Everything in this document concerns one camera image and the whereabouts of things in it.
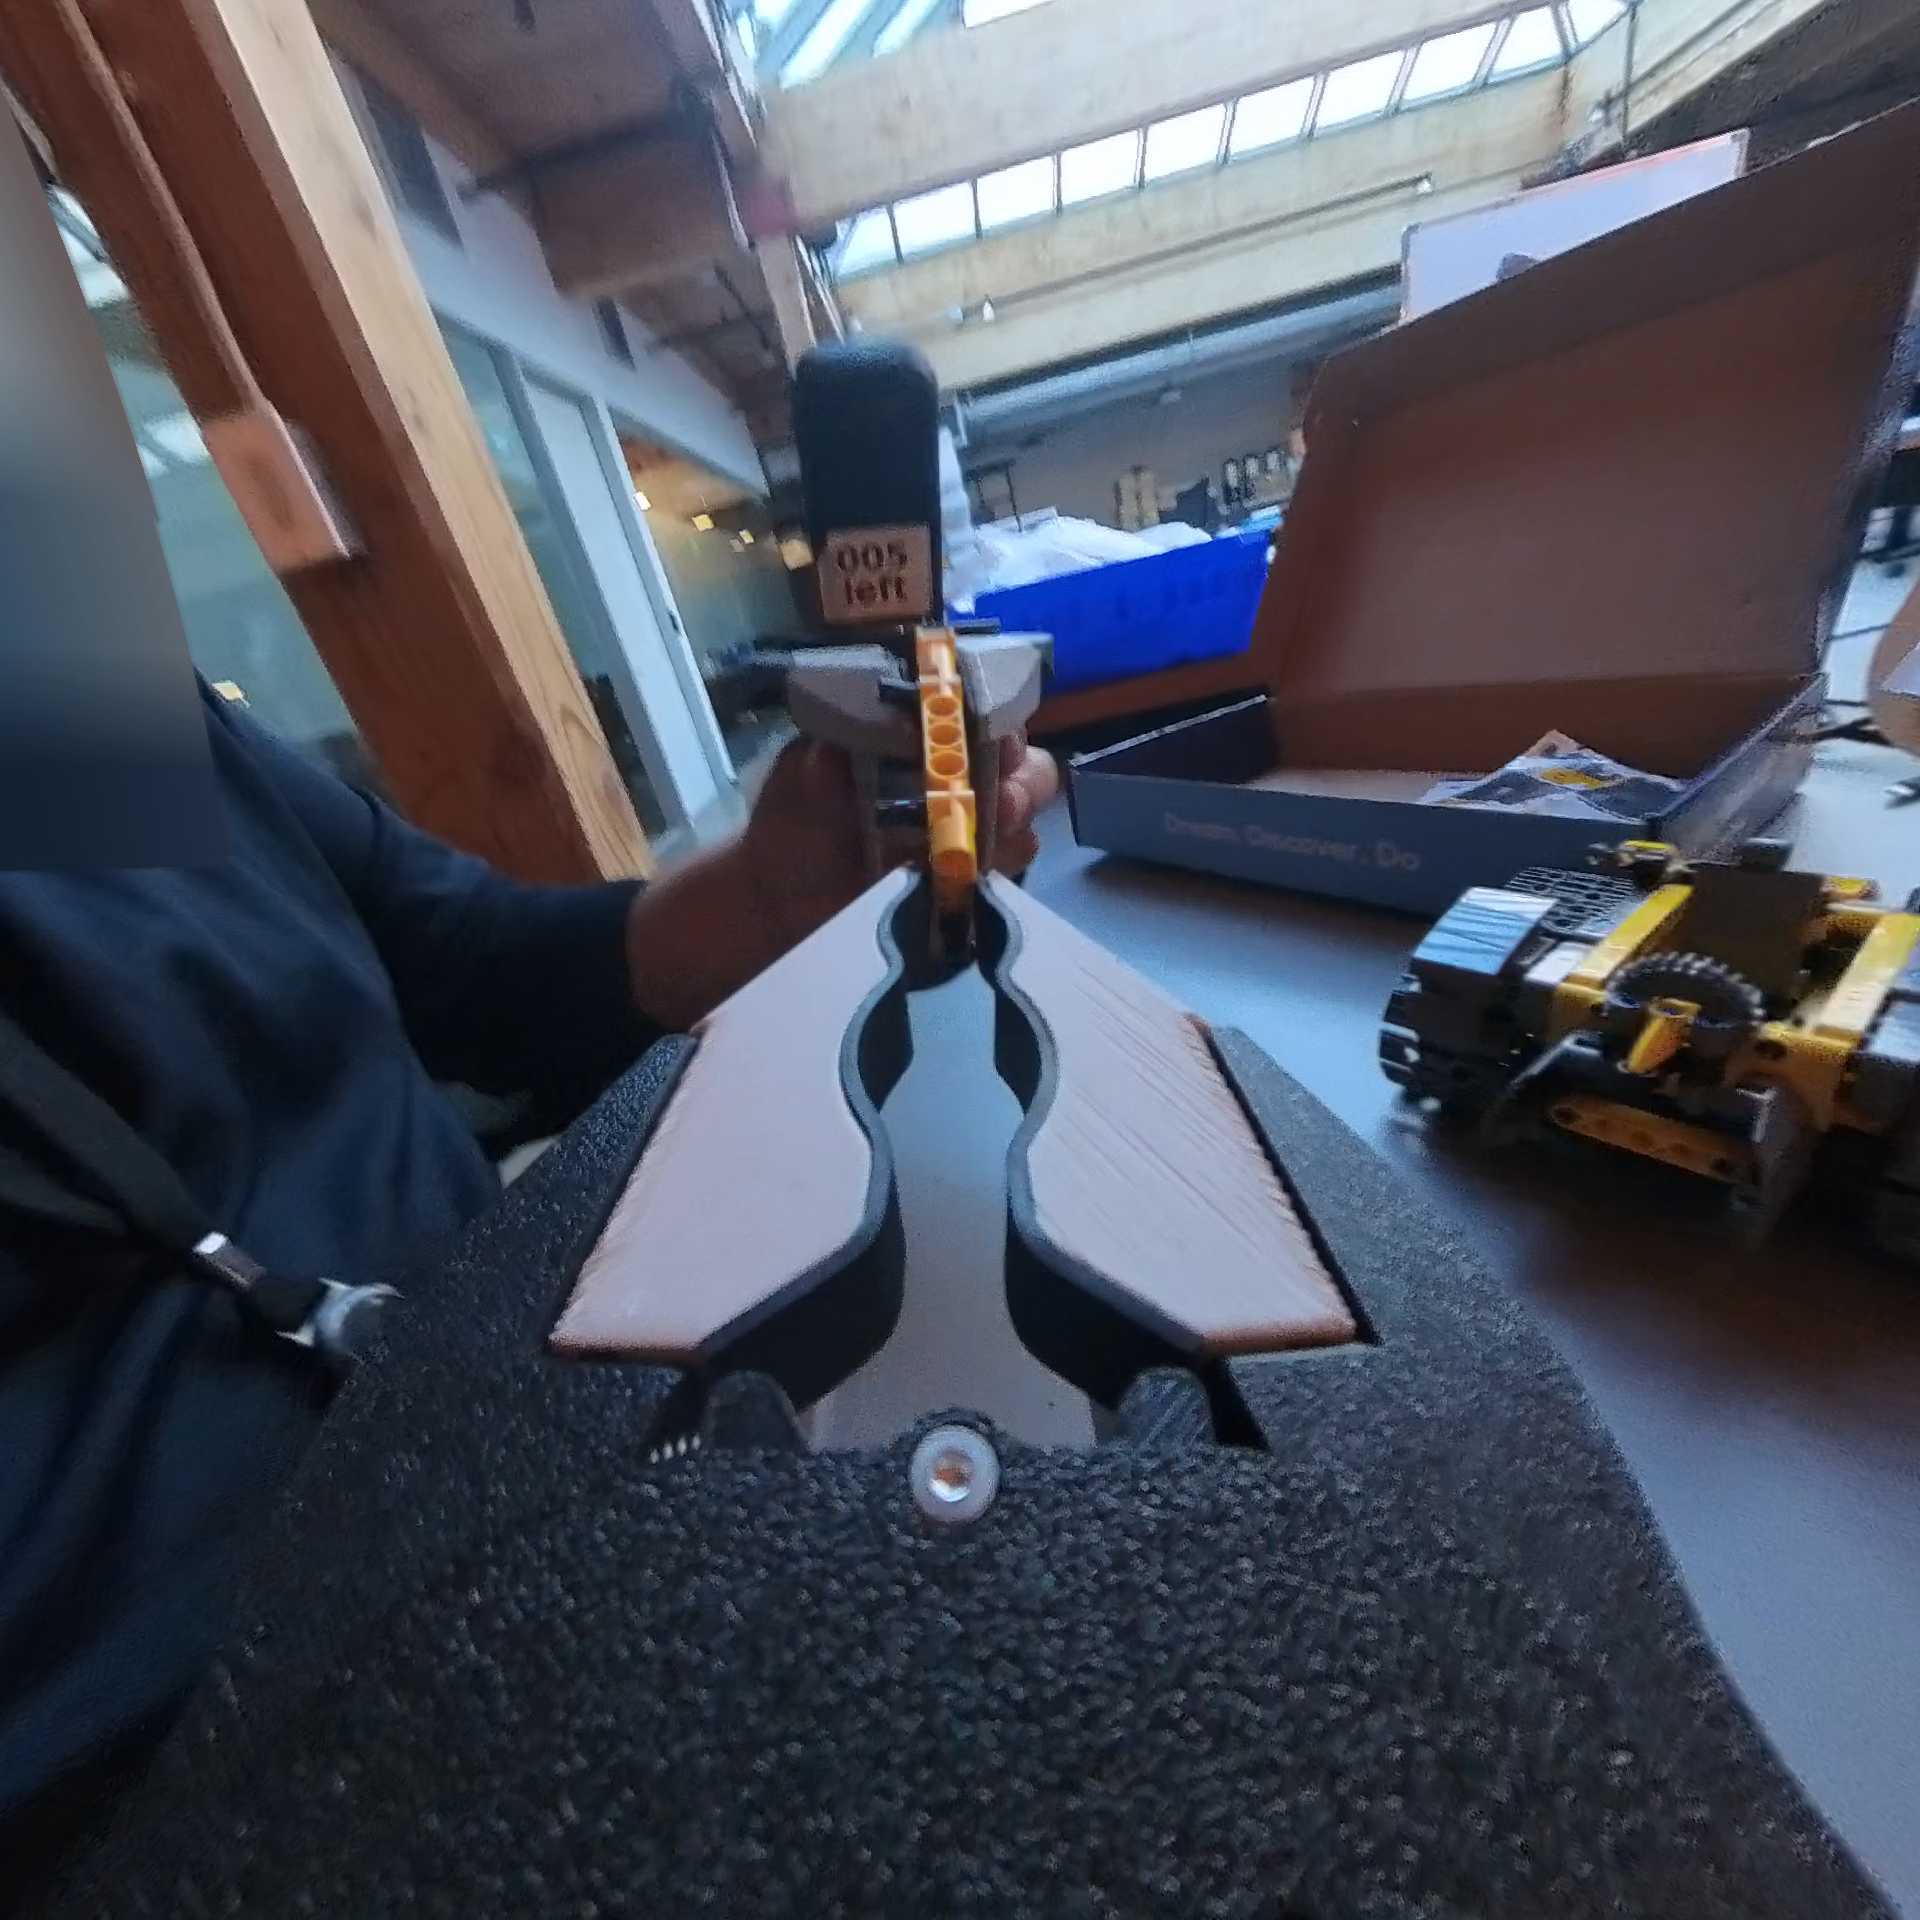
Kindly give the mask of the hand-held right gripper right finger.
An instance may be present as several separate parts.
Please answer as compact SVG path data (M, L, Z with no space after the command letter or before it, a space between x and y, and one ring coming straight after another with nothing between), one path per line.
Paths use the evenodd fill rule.
M1094 1405L1150 1370L1346 1349L1363 1317L1212 1030L1023 888L980 889L1007 1154L1007 1302Z

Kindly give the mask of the open cardboard box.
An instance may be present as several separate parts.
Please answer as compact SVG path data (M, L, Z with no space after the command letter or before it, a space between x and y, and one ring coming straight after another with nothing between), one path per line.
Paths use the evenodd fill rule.
M1280 760L1703 771L1811 689L1916 377L1916 105L1333 357L1252 638Z

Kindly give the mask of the wooden table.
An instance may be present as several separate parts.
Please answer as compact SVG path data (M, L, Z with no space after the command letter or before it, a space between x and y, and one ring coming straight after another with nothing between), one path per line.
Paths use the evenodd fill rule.
M1249 652L1193 660L1089 687L1054 687L1030 716L1027 732L1047 747L1081 754L1260 691L1267 677Z

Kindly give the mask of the person's left forearm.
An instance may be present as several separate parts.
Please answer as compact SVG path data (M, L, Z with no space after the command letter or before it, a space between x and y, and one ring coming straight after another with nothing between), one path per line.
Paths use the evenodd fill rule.
M255 724L233 729L348 898L434 1081L563 1120L673 1035L639 1015L625 968L646 882L519 882Z

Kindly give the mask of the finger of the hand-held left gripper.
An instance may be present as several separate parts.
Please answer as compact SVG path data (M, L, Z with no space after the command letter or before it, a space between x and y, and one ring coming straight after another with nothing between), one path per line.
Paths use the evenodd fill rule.
M796 645L786 656L786 707L800 732L850 755L853 805L869 866L925 858L924 735L918 695L887 645Z
M976 833L1000 833L1003 746L1023 746L1052 672L1044 632L968 632L968 754L976 794Z

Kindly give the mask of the wooden post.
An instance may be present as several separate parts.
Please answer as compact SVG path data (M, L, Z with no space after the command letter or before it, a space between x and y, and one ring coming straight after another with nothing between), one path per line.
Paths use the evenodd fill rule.
M653 874L307 4L7 3L4 81L398 805L523 880Z

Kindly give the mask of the grey desk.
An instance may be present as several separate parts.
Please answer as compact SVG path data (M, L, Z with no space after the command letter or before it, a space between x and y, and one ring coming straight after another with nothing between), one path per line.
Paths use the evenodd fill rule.
M1030 888L1260 1043L1551 1333L1768 1736L1916 1917L1919 1275L1817 1220L1744 1248L1636 1163L1481 1154L1412 1118L1380 1071L1402 920L1081 850L1062 801Z

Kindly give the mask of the navy box base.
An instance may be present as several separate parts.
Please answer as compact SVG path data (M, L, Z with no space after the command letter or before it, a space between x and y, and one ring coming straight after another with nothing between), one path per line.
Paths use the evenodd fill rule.
M1485 771L1288 763L1274 701L1247 691L1070 755L1070 822L1081 846L1115 858L1432 920L1475 884L1585 869L1598 845L1723 853L1762 833L1811 768L1827 689L1825 676L1803 680L1697 775L1622 819L1432 796Z

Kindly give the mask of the white plastic bag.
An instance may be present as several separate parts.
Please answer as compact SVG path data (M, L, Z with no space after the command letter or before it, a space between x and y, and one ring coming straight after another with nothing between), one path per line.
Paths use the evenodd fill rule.
M1144 558L1165 558L1211 542L1211 532L1184 519L1121 531L1054 508L1020 519L976 522L948 547L948 603L971 610L984 591L1030 586Z

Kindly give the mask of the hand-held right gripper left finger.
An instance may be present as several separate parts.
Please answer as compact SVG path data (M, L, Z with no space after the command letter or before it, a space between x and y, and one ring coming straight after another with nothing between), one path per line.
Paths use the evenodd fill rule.
M697 1381L761 1372L819 1405L893 1335L900 1171L883 1105L913 1062L891 872L705 1015L550 1330L554 1357Z

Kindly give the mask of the person's dark blue jacket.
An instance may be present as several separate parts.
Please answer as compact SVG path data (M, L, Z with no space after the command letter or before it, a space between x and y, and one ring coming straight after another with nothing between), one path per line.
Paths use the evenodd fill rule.
M500 1189L265 729L197 691L218 864L4 880L7 1909L166 1736L335 1393L189 1247L393 1283Z

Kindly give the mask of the white whiteboard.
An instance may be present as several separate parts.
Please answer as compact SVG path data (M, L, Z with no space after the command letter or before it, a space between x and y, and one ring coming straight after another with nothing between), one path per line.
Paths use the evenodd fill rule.
M1405 228L1400 325L1693 200L1747 172L1750 129L1528 188Z

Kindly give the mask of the yellow grey toy bulldozer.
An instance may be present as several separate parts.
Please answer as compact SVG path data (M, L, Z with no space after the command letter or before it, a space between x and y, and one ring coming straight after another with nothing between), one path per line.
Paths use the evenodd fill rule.
M1919 896L1791 869L1780 842L1617 842L1469 888L1413 947L1380 1059L1485 1144L1664 1163L1747 1239L1837 1201L1919 1263Z

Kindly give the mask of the blue plastic bin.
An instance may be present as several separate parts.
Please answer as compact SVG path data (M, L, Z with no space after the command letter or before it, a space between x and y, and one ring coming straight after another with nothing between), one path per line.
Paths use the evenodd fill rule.
M1252 644L1274 527L1156 550L1052 578L987 589L973 615L1052 638L1047 691L1087 691L1180 665L1243 656Z

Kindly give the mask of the printed booklet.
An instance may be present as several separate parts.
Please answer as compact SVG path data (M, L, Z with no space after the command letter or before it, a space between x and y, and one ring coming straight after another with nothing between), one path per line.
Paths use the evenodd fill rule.
M1489 775L1436 779L1422 805L1633 829L1670 813L1684 791L1688 779L1628 767L1567 732L1547 732Z

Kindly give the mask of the person's left hand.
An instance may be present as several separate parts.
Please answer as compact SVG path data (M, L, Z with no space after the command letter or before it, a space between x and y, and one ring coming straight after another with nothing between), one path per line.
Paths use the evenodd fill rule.
M845 910L877 876L873 810L845 747L792 740L748 822L643 884L625 968L643 1022L688 1032Z

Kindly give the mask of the yellow toy beam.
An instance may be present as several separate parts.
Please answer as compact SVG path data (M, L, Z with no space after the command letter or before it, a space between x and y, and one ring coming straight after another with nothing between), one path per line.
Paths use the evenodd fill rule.
M971 716L952 629L916 632L918 713L925 775L929 882L942 916L971 909L980 882L976 784Z

